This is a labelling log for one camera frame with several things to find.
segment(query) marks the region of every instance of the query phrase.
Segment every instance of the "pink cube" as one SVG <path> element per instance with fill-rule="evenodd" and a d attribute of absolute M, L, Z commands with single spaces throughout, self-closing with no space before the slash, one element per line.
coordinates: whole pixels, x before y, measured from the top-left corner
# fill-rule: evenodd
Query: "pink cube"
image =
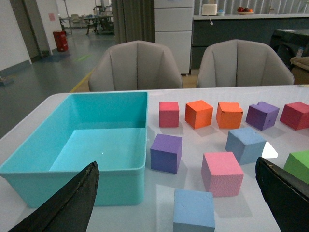
<path fill-rule="evenodd" d="M 201 174 L 205 190 L 214 197 L 239 194 L 243 171 L 233 152 L 204 153 Z"/>
<path fill-rule="evenodd" d="M 179 106 L 177 101 L 159 103 L 159 126 L 179 127 Z"/>

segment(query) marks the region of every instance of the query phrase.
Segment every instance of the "upholstered armchair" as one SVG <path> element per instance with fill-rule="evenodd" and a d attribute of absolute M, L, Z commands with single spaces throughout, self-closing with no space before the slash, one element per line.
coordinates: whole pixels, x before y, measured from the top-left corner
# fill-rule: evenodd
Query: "upholstered armchair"
<path fill-rule="evenodd" d="M 292 85 L 294 77 L 268 45 L 230 40 L 209 46 L 203 55 L 197 87 Z"/>
<path fill-rule="evenodd" d="M 90 91 L 182 88 L 171 50 L 133 41 L 110 47 L 89 77 Z"/>

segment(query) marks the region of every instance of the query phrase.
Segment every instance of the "gray floor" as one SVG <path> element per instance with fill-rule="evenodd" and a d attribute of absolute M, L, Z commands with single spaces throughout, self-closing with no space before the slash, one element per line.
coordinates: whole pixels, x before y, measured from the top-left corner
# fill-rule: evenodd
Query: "gray floor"
<path fill-rule="evenodd" d="M 60 62 L 35 62 L 16 71 L 8 85 L 0 86 L 0 138 L 53 94 L 70 92 L 98 63 L 104 51 L 115 45 L 114 35 L 96 35 L 87 29 L 68 34 L 70 54 Z"/>

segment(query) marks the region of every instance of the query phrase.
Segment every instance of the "fruit bowl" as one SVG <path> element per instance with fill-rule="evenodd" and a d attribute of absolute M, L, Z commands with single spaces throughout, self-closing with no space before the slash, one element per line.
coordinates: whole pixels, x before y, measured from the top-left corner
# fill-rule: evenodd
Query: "fruit bowl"
<path fill-rule="evenodd" d="M 237 12 L 239 15 L 252 15 L 254 14 L 254 11 L 241 11 Z"/>

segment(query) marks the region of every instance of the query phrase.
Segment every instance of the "turquoise plastic bin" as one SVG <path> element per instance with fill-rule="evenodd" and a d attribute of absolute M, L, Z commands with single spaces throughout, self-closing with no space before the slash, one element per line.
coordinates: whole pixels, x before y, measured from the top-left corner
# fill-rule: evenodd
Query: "turquoise plastic bin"
<path fill-rule="evenodd" d="M 39 207 L 96 161 L 95 205 L 139 204 L 147 102 L 147 92 L 71 94 L 1 165 L 0 175 L 29 207 Z"/>

